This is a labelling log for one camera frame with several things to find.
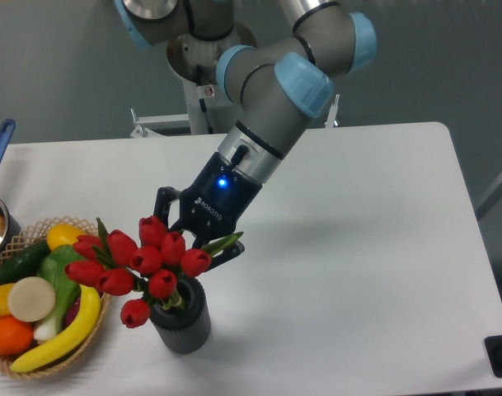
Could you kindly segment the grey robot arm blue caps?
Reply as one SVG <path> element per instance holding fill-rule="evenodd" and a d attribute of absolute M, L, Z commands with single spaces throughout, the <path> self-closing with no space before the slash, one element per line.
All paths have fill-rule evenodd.
<path fill-rule="evenodd" d="M 257 47 L 234 18 L 231 1 L 118 1 L 115 8 L 131 40 L 142 48 L 167 44 L 174 73 L 197 92 L 207 87 L 237 117 L 217 151 L 190 187 L 157 192 L 155 215 L 171 230 L 190 232 L 195 248 L 213 243 L 215 266 L 243 251 L 222 245 L 262 186 L 334 92 L 333 79 L 369 64 L 377 53 L 373 23 L 337 1 L 284 1 L 292 35 Z"/>

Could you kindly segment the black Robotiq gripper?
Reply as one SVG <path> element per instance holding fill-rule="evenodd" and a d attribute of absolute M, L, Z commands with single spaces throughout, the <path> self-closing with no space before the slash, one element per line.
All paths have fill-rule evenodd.
<path fill-rule="evenodd" d="M 202 247 L 211 256 L 207 272 L 245 252 L 239 241 L 210 242 L 234 233 L 237 221 L 261 188 L 260 183 L 240 173 L 220 153 L 214 153 L 188 188 L 183 191 L 171 186 L 157 189 L 153 215 L 168 231 L 186 230 L 195 236 L 193 246 Z M 179 219 L 170 226 L 171 205 L 177 201 Z"/>

